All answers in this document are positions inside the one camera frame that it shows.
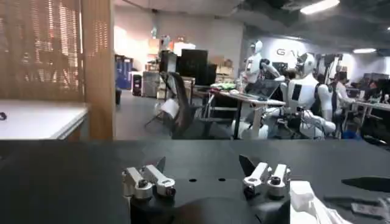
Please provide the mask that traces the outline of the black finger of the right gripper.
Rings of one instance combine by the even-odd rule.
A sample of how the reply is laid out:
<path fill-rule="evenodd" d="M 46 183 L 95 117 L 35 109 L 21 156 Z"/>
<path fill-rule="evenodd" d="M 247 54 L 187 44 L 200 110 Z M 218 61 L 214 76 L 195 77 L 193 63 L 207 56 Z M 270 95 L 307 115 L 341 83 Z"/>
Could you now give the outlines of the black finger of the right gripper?
<path fill-rule="evenodd" d="M 389 178 L 386 177 L 357 177 L 343 179 L 341 182 L 367 191 L 389 193 Z"/>

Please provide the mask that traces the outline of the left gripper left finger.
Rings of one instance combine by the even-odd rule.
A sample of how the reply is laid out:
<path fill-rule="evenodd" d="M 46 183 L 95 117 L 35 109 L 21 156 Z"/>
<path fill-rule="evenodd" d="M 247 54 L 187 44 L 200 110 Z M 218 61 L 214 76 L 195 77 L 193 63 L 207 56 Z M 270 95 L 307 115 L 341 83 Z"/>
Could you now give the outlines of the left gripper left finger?
<path fill-rule="evenodd" d="M 157 194 L 173 198 L 176 194 L 176 181 L 163 171 L 166 157 L 140 168 L 127 167 L 121 172 L 123 196 L 136 200 L 148 200 Z"/>

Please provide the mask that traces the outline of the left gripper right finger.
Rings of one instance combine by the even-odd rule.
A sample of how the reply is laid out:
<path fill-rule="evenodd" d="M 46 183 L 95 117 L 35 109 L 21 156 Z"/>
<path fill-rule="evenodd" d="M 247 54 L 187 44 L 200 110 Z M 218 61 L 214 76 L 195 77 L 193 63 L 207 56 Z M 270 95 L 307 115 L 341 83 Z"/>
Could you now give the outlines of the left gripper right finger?
<path fill-rule="evenodd" d="M 244 155 L 239 155 L 239 163 L 245 174 L 243 193 L 246 198 L 254 198 L 263 193 L 270 198 L 285 197 L 291 174 L 291 169 L 286 164 L 278 164 L 273 169 L 268 163 L 254 163 Z"/>

